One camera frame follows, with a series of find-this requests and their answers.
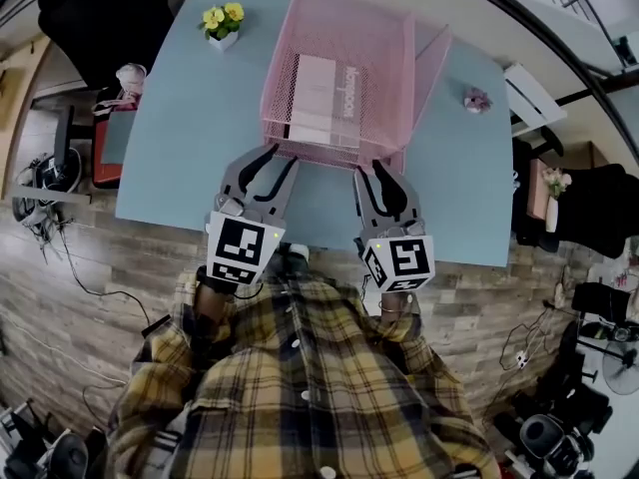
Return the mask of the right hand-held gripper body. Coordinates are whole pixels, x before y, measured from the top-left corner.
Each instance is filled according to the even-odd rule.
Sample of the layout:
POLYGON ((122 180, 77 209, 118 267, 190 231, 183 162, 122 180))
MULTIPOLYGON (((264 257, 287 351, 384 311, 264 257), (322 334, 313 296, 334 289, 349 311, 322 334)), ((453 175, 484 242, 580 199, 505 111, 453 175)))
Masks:
POLYGON ((433 238, 423 219, 384 228, 364 228, 361 259, 381 292, 413 291, 435 276, 433 238))

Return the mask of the grey notebook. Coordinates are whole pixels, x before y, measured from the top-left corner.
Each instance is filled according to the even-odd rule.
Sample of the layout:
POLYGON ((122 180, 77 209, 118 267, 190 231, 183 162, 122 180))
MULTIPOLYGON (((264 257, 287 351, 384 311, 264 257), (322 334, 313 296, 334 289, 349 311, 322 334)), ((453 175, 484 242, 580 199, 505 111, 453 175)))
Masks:
POLYGON ((294 142, 347 151, 361 141, 365 70, 345 63, 300 55, 288 138, 294 142))

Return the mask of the small purple flower ornament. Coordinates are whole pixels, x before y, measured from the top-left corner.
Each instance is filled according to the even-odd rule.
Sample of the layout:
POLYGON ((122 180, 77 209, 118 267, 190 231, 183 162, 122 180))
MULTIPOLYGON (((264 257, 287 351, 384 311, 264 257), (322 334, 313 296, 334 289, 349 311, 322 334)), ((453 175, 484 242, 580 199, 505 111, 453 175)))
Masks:
POLYGON ((484 91, 469 87, 464 93, 463 105, 472 114, 484 114, 491 109, 492 101, 484 91))

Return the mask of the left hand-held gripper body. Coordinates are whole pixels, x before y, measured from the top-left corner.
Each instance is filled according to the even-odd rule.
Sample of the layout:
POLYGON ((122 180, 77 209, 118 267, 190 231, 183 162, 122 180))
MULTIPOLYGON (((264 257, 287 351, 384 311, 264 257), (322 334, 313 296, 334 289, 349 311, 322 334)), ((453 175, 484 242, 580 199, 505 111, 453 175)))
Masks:
POLYGON ((255 284, 286 232, 277 209, 219 195, 210 212, 206 275, 236 285, 255 284))

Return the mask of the pink mesh file tray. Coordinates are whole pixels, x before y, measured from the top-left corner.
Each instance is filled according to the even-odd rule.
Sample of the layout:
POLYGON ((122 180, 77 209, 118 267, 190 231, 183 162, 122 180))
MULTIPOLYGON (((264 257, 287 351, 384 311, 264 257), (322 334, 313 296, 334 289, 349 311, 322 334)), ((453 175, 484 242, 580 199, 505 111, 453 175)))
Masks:
POLYGON ((371 168, 380 160, 403 171, 408 145, 444 69, 452 34, 409 12, 362 0, 291 0, 261 100, 268 144, 284 157, 327 167, 371 168), (300 55, 365 70, 361 141, 347 151, 288 138, 300 55))

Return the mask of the black and white sneaker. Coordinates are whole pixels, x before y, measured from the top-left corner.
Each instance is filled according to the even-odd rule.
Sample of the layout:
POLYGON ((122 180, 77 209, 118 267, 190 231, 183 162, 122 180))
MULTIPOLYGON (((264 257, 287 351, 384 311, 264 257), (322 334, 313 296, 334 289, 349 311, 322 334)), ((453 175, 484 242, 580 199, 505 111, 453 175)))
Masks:
POLYGON ((42 199, 42 193, 47 194, 48 191, 22 185, 11 189, 12 214, 18 224, 30 228, 57 220, 56 202, 42 199))
POLYGON ((55 164, 54 155, 45 158, 37 165, 36 186, 49 191, 72 193, 77 189, 82 174, 82 158, 76 149, 70 148, 61 167, 55 164))

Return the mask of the person's yellow plaid shirt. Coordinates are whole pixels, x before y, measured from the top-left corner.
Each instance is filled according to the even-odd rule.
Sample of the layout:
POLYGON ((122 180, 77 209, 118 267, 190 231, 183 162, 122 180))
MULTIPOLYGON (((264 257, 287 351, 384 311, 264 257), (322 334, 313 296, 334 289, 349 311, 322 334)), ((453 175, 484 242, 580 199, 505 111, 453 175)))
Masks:
POLYGON ((196 307, 181 274, 112 416, 112 479, 500 479, 462 384, 426 342, 417 299, 368 314, 313 273, 196 307))

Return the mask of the wooden cabinet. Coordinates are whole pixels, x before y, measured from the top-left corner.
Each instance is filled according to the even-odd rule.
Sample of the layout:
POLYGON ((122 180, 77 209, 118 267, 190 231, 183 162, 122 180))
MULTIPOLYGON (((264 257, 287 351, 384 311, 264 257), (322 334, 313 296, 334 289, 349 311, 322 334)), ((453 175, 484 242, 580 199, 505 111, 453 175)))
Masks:
POLYGON ((50 47, 39 34, 0 61, 0 200, 9 192, 17 144, 50 47))

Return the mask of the white vase pink flowers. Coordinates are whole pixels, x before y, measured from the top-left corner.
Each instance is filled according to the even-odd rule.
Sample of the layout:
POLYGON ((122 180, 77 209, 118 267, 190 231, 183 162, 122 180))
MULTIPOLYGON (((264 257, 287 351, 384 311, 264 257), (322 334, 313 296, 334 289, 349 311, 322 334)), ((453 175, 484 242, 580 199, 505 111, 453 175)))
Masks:
POLYGON ((547 187, 549 199, 546 206, 545 230, 554 233, 558 223, 558 199, 572 184, 572 178, 561 169, 546 168, 542 180, 547 187))

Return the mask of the black sofa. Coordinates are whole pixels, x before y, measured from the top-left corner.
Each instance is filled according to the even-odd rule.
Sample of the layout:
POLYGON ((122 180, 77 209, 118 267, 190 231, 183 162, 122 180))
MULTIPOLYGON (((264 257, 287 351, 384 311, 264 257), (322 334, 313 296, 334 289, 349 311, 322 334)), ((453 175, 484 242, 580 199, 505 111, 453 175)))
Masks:
POLYGON ((38 0, 38 24, 91 89, 126 64, 153 68, 174 20, 168 0, 38 0))

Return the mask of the round grey device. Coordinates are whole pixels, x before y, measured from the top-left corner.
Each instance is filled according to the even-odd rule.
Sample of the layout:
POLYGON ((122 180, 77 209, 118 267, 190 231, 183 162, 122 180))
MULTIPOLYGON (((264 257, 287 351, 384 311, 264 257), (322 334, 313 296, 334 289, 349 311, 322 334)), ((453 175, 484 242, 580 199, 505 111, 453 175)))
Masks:
POLYGON ((545 459, 550 455, 564 436, 562 427, 553 418, 543 414, 528 417, 519 431, 524 448, 537 459, 545 459))

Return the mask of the pink box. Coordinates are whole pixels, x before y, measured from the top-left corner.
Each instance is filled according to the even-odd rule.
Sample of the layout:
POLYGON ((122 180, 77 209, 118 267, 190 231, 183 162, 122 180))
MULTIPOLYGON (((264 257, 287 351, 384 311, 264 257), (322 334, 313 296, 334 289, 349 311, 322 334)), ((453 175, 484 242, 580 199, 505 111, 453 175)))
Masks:
POLYGON ((531 218, 544 221, 550 198, 548 187, 543 179, 543 172, 547 166, 541 160, 533 159, 530 161, 529 167, 530 176, 526 213, 531 218))

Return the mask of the pink plush toy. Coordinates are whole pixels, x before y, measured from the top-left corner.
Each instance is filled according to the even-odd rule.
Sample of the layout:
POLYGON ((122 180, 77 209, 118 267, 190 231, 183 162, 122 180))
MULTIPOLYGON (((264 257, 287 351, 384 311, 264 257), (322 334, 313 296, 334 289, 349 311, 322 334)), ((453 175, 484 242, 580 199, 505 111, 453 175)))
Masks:
POLYGON ((134 96, 143 94, 146 77, 147 70, 140 64, 128 63, 116 72, 124 93, 134 96))

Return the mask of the black monitor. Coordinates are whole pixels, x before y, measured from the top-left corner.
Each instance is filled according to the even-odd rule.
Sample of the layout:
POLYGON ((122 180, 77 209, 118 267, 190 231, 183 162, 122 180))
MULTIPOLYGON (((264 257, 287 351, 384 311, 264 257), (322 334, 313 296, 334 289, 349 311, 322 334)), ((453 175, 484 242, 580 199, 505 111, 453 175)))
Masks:
POLYGON ((73 126, 74 107, 66 106, 58 114, 54 142, 54 167, 61 170, 69 151, 69 132, 73 126))

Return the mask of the red book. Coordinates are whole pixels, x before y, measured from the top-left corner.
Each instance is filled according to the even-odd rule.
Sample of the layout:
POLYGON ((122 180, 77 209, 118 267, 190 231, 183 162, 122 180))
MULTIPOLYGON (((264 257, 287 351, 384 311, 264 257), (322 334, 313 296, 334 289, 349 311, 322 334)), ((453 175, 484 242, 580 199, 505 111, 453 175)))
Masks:
POLYGON ((108 128, 107 119, 94 122, 94 136, 91 150, 92 183, 97 189, 117 189, 120 184, 123 166, 121 164, 104 164, 102 154, 106 145, 108 128))

